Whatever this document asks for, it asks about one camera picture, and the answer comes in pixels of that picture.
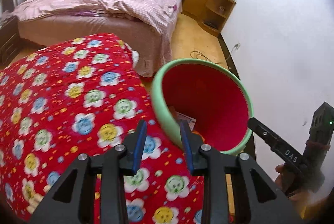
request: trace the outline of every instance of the green bowl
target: green bowl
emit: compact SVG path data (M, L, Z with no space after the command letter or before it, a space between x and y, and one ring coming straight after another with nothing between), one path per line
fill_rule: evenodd
M172 114L170 113L168 106L165 102L163 90L162 90L162 82L165 74L172 68L183 65L183 64L198 64L211 67L220 71L220 73L225 74L228 76L241 90L248 108L248 116L249 118L253 117L253 105L249 98L249 95L246 89L243 87L240 80L234 76L231 72L226 70L225 68L200 59L178 59L169 62L168 64L164 65L155 75L154 80L152 82L151 88L151 99L152 99L152 106L154 112L156 114L157 120L159 121L162 129L165 131L166 135L174 142L177 146L182 148L181 136L180 136L180 127L176 120L173 118ZM249 138L252 135L252 131L247 128L244 138L241 142L235 146L234 148L221 151L222 153L230 154L230 155L237 155L238 153L242 152L248 142Z

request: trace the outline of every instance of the black gripper frame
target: black gripper frame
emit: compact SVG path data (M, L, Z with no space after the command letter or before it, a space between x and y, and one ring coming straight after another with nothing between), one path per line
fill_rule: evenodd
M102 174L100 223L128 223L123 176L136 175L146 133L147 124L140 120L122 145L98 156L80 154L51 187L29 224L93 224L97 174Z
M288 198L251 156L231 156L202 146L202 138L190 131L185 120L180 121L180 133L190 174L204 176L201 224L230 223L226 174L231 175L236 224L303 223Z
M282 190L286 196L299 189L317 192L325 176L320 168L325 159L334 130L334 109L324 102L314 113L309 139L303 155L279 137L274 131L255 118L248 121L248 128L261 137L282 160Z

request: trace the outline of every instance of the red floral blanket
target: red floral blanket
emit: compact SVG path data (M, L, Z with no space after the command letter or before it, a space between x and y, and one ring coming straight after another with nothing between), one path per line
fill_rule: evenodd
M119 38L97 34L45 48L0 77L0 191L19 217L29 219L80 153L104 153L145 119L141 168L124 179L129 221L200 223L203 179L190 176L183 152L160 129Z

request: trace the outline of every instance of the baseboard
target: baseboard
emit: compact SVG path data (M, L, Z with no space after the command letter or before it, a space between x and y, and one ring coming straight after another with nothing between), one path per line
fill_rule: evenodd
M224 53L225 57L229 57L230 56L230 52L228 50L228 47L226 46L226 43L223 39L223 37L221 36L221 34L218 35L218 41L220 44L220 47ZM238 71L235 67L235 64L233 62L232 57L230 57L227 61L226 61L227 65L228 65L228 70L233 73L238 79L240 79ZM250 156L253 157L254 160L256 160L256 154L255 154L255 143L254 143L254 136L252 134L252 136L250 137L248 143L246 144L246 147L244 149L244 152L248 153Z

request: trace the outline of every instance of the wooden shelf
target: wooden shelf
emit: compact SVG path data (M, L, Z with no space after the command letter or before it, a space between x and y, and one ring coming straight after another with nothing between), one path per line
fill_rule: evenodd
M206 25L206 24L204 23L204 21L203 21L202 23L203 23L203 25L204 25L205 27L209 28L210 30L214 31L215 33L219 33L219 30L218 30L218 29L215 29L215 28L213 28L213 27L211 27L211 26L209 26L209 25Z
M212 11L212 12L216 13L217 15L219 15L219 16L221 16L221 17L223 17L223 18L226 18L226 16L225 16L225 15L223 15L223 14L221 14L221 13L217 12L217 11L216 11L216 10L214 10L213 8L210 8L210 6L208 6L207 4L206 4L206 8L208 8L210 11Z

